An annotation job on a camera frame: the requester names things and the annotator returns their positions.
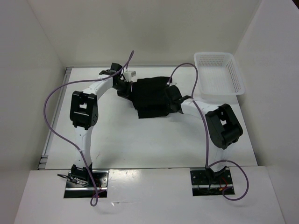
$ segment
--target table top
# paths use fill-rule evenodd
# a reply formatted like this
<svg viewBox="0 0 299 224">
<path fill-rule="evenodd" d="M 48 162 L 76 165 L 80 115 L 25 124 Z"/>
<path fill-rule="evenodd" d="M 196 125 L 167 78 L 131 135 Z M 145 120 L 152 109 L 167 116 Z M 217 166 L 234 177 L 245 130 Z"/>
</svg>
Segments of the table top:
<svg viewBox="0 0 299 224">
<path fill-rule="evenodd" d="M 231 167 L 235 196 L 246 182 Z M 284 224 L 274 189 L 265 167 L 244 167 L 248 194 L 232 202 L 223 196 L 192 196 L 190 170 L 110 170 L 107 198 L 91 207 L 90 198 L 63 199 L 67 170 L 31 171 L 15 224 Z"/>
<path fill-rule="evenodd" d="M 97 79 L 108 68 L 73 68 L 69 82 Z M 169 76 L 173 67 L 137 67 L 138 78 Z M 182 95 L 190 95 L 195 80 L 193 68 L 180 68 L 173 77 Z M 55 130 L 75 141 L 75 131 L 69 118 L 71 95 L 91 83 L 71 84 L 66 87 L 61 109 L 54 121 Z M 213 105 L 230 104 L 241 126 L 243 135 L 229 147 L 230 160 L 241 166 L 257 166 L 252 145 L 235 96 L 202 99 L 196 88 L 195 98 Z M 99 120 L 92 133 L 91 157 L 93 168 L 190 168 L 205 165 L 206 144 L 203 123 L 198 118 L 179 113 L 163 118 L 138 119 L 132 103 L 120 98 L 116 90 L 108 90 L 99 100 Z M 75 148 L 57 136 L 50 135 L 46 154 L 46 169 L 70 169 L 75 161 Z M 210 140 L 210 161 L 218 148 Z"/>
</svg>

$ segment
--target white table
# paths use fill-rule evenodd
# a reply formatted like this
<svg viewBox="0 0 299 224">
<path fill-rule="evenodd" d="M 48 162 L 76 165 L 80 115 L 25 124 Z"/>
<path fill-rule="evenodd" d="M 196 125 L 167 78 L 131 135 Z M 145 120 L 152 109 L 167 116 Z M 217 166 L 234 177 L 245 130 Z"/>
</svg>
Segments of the white table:
<svg viewBox="0 0 299 224">
<path fill-rule="evenodd" d="M 80 79 L 96 79 L 108 68 L 72 69 L 69 82 Z M 138 78 L 169 76 L 173 67 L 130 68 Z M 173 82 L 178 83 L 182 95 L 190 95 L 195 80 L 193 68 L 180 68 Z M 54 122 L 56 131 L 75 140 L 70 121 L 71 95 L 91 83 L 67 86 L 61 110 Z M 196 89 L 195 98 L 199 99 Z M 230 159 L 241 166 L 257 166 L 246 126 L 236 97 L 205 100 L 211 104 L 228 103 L 234 110 L 243 136 L 230 147 Z M 130 101 L 120 98 L 116 90 L 108 90 L 98 101 L 99 120 L 93 129 L 91 157 L 93 168 L 189 168 L 205 165 L 205 132 L 202 121 L 190 115 L 170 114 L 164 118 L 138 119 L 137 111 Z M 211 155 L 217 149 L 210 141 Z M 75 161 L 75 149 L 57 136 L 50 136 L 46 154 L 46 169 L 70 169 Z"/>
<path fill-rule="evenodd" d="M 232 167 L 235 196 L 246 187 Z M 190 170 L 110 170 L 107 198 L 63 199 L 66 170 L 31 171 L 15 224 L 284 224 L 265 167 L 244 167 L 250 187 L 237 202 L 223 196 L 192 196 Z"/>
</svg>

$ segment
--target mounting plate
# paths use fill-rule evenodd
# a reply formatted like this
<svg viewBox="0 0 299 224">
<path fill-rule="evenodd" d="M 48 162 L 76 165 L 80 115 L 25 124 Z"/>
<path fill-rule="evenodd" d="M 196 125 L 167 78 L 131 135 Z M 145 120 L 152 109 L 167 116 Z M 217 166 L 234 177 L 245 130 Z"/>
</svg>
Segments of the mounting plate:
<svg viewBox="0 0 299 224">
<path fill-rule="evenodd" d="M 213 182 L 209 181 L 205 168 L 190 169 L 190 176 L 193 196 L 222 195 L 224 187 L 232 187 L 224 192 L 225 195 L 235 194 L 229 168 Z"/>
<path fill-rule="evenodd" d="M 99 194 L 99 197 L 107 197 L 107 188 L 108 188 L 108 175 L 109 170 L 93 170 L 93 178 L 96 181 L 97 186 L 100 183 L 101 190 L 105 190 Z M 91 198 L 94 195 L 93 185 L 82 186 L 80 184 L 75 184 L 67 181 L 64 191 L 64 198 Z"/>
</svg>

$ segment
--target white wall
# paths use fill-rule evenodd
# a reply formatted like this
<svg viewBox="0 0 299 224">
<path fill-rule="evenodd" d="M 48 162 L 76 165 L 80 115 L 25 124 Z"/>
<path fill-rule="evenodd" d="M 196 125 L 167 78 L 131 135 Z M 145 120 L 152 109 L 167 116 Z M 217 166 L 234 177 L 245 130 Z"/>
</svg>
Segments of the white wall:
<svg viewBox="0 0 299 224">
<path fill-rule="evenodd" d="M 193 62 L 235 52 L 260 0 L 28 0 L 66 66 Z"/>
<path fill-rule="evenodd" d="M 286 222 L 298 223 L 299 10 L 292 0 L 263 0 L 235 57 L 259 165 L 268 167 Z"/>
<path fill-rule="evenodd" d="M 0 217 L 10 224 L 48 133 L 43 101 L 61 84 L 64 69 L 29 4 L 0 5 Z M 49 117 L 55 105 L 53 99 Z"/>
</svg>

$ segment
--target white laundry basket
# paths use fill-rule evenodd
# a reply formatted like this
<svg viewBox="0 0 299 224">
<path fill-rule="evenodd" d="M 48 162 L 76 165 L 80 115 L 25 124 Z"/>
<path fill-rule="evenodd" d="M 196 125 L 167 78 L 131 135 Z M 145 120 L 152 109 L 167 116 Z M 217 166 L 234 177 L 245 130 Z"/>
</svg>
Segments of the white laundry basket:
<svg viewBox="0 0 299 224">
<path fill-rule="evenodd" d="M 241 95 L 245 92 L 235 58 L 230 53 L 194 54 L 199 89 L 205 95 Z"/>
</svg>

